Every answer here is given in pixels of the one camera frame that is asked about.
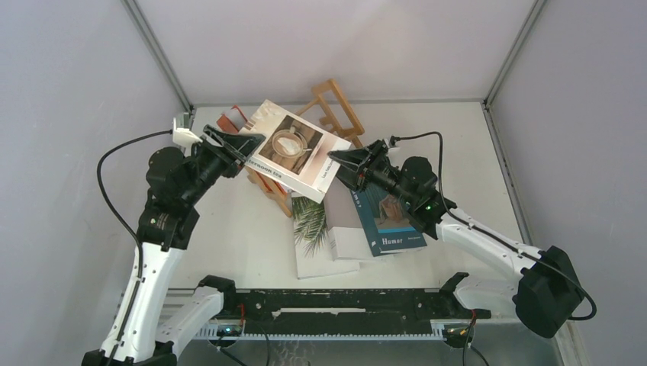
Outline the orange cover book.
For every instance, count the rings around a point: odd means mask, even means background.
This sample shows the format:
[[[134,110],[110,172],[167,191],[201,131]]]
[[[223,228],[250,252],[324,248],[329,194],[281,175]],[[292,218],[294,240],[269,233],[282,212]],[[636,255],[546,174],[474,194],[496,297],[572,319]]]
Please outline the orange cover book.
[[[226,110],[217,119],[217,126],[226,133],[239,133],[240,130],[246,125],[247,118],[236,105]],[[248,179],[259,186],[259,188],[266,194],[277,194],[279,197],[286,198],[288,192],[277,181],[258,173],[257,171],[246,167]]]

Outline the wooden book rack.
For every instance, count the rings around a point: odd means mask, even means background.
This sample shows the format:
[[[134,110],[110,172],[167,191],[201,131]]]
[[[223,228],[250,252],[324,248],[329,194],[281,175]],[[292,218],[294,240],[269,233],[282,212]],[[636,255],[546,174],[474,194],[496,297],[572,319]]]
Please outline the wooden book rack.
[[[336,80],[329,79],[313,86],[311,94],[311,100],[303,106],[278,105],[308,122],[350,141],[354,147],[362,146],[359,138],[364,134],[365,129]],[[292,212],[288,204],[289,196],[293,190],[282,186],[288,192],[286,198],[279,197],[277,194],[263,193],[267,198],[276,202],[287,217],[291,217]]]

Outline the coffee cover white book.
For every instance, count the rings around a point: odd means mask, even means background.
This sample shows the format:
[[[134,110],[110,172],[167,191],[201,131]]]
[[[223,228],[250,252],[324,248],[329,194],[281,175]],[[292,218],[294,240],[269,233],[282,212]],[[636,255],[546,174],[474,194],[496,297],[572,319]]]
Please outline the coffee cover white book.
[[[239,133],[265,137],[247,166],[317,203],[324,199],[340,168],[329,152],[352,146],[270,100],[258,107]]]

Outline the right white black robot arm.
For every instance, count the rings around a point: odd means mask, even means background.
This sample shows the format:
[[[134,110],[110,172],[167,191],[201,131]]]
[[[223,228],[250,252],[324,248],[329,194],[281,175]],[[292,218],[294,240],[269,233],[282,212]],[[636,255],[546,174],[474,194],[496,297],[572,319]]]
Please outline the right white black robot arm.
[[[457,274],[440,300],[445,314],[460,317],[468,310],[511,313],[527,329],[550,339],[574,311],[591,297],[581,286],[568,254],[559,247],[538,249],[502,236],[445,198],[428,159],[411,156],[401,167],[388,158],[389,145],[378,140],[360,149],[335,150],[337,178],[360,192],[378,187],[407,204],[410,224],[433,239],[460,248],[493,268],[502,280]]]

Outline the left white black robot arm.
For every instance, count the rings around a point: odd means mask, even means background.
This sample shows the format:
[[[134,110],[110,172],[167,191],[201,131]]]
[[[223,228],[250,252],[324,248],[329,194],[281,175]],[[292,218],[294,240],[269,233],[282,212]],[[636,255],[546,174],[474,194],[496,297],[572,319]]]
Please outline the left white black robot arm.
[[[196,204],[219,178],[234,178],[264,143],[261,134],[205,127],[201,136],[169,130],[173,145],[148,161],[146,203],[136,227],[132,272],[114,323],[101,347],[85,353],[85,365],[174,365],[202,326],[239,306],[232,280],[209,275],[192,298],[160,321],[172,276],[198,222]]]

